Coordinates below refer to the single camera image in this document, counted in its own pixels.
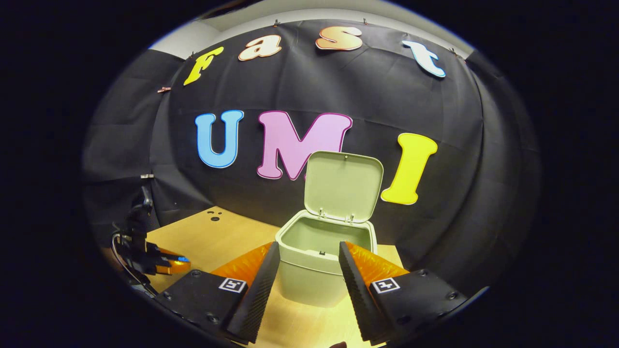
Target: screw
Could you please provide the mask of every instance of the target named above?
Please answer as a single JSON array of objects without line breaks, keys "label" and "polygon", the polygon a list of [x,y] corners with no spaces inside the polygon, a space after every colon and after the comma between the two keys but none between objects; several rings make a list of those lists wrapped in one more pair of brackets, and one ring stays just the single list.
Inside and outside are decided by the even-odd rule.
[{"label": "screw", "polygon": [[214,325],[219,324],[219,318],[213,313],[206,313],[206,318]]}]

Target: blue letter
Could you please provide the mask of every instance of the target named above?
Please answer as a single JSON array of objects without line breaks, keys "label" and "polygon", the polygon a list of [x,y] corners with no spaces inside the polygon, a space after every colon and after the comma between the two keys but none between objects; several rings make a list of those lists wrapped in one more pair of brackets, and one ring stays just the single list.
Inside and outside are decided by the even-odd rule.
[{"label": "blue letter", "polygon": [[425,46],[418,42],[402,41],[402,43],[405,46],[410,47],[410,49],[413,51],[413,56],[415,56],[415,60],[417,61],[417,63],[427,72],[438,77],[445,77],[445,71],[442,70],[440,67],[434,65],[434,61],[432,61],[431,59],[434,58],[438,60],[436,54],[428,51]]},{"label": "blue letter", "polygon": [[222,121],[226,124],[226,145],[221,154],[216,154],[210,145],[210,127],[215,122],[215,115],[205,113],[196,117],[197,154],[202,162],[213,168],[225,168],[234,162],[238,147],[238,122],[242,118],[241,110],[222,113]]}]

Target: orange letter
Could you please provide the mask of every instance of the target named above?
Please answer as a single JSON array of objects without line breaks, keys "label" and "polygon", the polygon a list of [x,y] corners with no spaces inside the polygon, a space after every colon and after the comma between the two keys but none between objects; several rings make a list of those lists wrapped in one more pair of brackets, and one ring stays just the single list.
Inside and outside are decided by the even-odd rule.
[{"label": "orange letter", "polygon": [[361,30],[354,27],[328,27],[320,31],[316,46],[321,50],[352,51],[363,44],[360,38]]},{"label": "orange letter", "polygon": [[438,147],[434,140],[419,134],[402,133],[397,137],[402,146],[402,157],[391,187],[381,193],[383,201],[410,205],[417,202],[417,185],[422,178],[428,157]]},{"label": "orange letter", "polygon": [[186,86],[194,82],[195,80],[198,80],[200,78],[200,71],[209,67],[210,62],[213,60],[213,57],[217,56],[221,52],[223,52],[223,47],[216,48],[212,50],[211,52],[204,53],[203,55],[198,57],[196,59],[196,65],[194,65],[194,68],[191,69],[191,72],[189,73],[189,76],[185,80],[185,83],[183,84],[183,86]]},{"label": "orange letter", "polygon": [[279,35],[267,35],[265,37],[251,40],[245,47],[246,50],[238,55],[238,60],[248,61],[255,57],[268,57],[279,52],[282,48],[279,46],[279,41],[282,38]]}]

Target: wooden table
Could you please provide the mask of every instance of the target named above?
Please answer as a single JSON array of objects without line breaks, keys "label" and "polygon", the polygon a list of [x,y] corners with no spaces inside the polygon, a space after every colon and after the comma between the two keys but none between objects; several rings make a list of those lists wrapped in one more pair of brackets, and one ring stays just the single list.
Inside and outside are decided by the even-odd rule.
[{"label": "wooden table", "polygon": [[[185,255],[192,269],[211,272],[260,245],[275,240],[279,227],[234,214],[219,207],[192,215],[149,232],[147,241]],[[402,266],[396,247],[378,245],[378,254]],[[149,276],[162,292],[184,274]],[[333,308],[293,302],[280,293],[279,275],[269,296],[256,344],[247,347],[328,348],[346,341],[348,347],[371,347],[363,342],[350,297]]]}]

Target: letter m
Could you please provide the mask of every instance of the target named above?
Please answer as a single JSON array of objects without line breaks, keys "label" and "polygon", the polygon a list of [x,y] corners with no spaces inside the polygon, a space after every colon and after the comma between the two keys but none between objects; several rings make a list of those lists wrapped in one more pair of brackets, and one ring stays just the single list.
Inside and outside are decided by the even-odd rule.
[{"label": "letter m", "polygon": [[258,121],[264,125],[264,152],[258,175],[267,179],[282,177],[283,173],[277,167],[277,154],[282,159],[288,177],[296,180],[313,152],[340,152],[344,134],[352,127],[352,119],[348,116],[323,113],[300,139],[292,120],[284,111],[261,113]]}]

